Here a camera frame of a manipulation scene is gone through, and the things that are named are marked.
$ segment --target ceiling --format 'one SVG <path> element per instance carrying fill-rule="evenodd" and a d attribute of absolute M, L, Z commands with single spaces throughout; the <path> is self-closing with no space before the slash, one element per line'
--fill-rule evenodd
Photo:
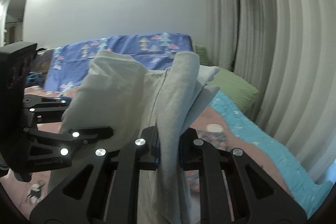
<path fill-rule="evenodd" d="M 25 11 L 26 0 L 10 0 L 6 23 L 8 22 L 22 22 Z"/>

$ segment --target turquoise fabric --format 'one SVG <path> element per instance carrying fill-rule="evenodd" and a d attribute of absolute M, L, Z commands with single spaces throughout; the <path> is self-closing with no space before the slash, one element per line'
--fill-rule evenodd
<path fill-rule="evenodd" d="M 289 150 L 249 120 L 223 92 L 210 106 L 225 119 L 233 134 L 264 151 L 276 164 L 296 202 L 310 217 L 329 194 L 333 183 L 315 184 Z"/>

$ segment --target white garment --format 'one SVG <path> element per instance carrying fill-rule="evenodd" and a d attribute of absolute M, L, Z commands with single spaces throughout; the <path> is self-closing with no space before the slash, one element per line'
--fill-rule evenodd
<path fill-rule="evenodd" d="M 140 172 L 138 223 L 190 223 L 189 188 L 177 158 L 179 137 L 219 90 L 205 86 L 218 70 L 200 66 L 192 52 L 178 53 L 165 71 L 147 70 L 131 56 L 99 52 L 62 117 L 61 132 L 111 126 L 114 135 L 83 146 L 72 167 L 52 171 L 48 190 L 97 148 L 119 150 L 157 123 L 161 165 L 155 172 Z"/>

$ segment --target white cloth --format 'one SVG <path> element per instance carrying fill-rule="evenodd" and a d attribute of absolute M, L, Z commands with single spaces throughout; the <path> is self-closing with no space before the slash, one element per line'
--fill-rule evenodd
<path fill-rule="evenodd" d="M 157 123 L 161 165 L 155 172 L 140 172 L 138 223 L 190 223 L 189 188 L 177 158 L 179 137 L 219 90 L 205 86 L 218 70 L 200 66 L 192 52 L 178 53 L 165 71 L 147 70 L 131 56 L 99 52 L 62 117 L 61 133 L 111 126 L 114 135 L 83 146 L 72 167 L 52 171 L 49 192 L 97 148 L 119 150 Z"/>

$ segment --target bed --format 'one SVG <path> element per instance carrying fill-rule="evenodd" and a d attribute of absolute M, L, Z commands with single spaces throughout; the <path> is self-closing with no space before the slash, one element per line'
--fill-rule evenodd
<path fill-rule="evenodd" d="M 33 69 L 46 76 L 44 89 L 30 87 L 25 93 L 73 98 L 77 87 L 88 73 L 90 62 L 101 50 L 128 54 L 148 69 L 164 70 L 172 64 L 177 52 L 193 49 L 194 45 L 188 35 L 165 32 L 109 37 L 65 45 L 37 55 Z M 192 125 L 199 137 L 223 150 L 241 147 L 310 217 L 322 204 L 333 184 L 326 182 L 316 185 L 282 144 L 244 115 L 243 112 L 257 95 L 255 88 L 249 87 L 246 81 L 235 78 L 235 75 L 225 70 L 215 77 L 212 84 L 218 84 L 221 91 Z M 248 90 L 250 96 L 239 93 L 242 90 Z M 246 97 L 247 102 L 242 103 L 242 98 Z M 60 123 L 44 124 L 41 127 L 41 130 L 58 133 Z M 31 182 L 23 183 L 14 178 L 13 172 L 9 172 L 0 181 L 14 204 L 28 218 L 31 210 L 46 196 L 49 177 L 49 171 L 34 173 Z M 197 196 L 197 172 L 189 172 L 188 181 L 192 195 Z"/>

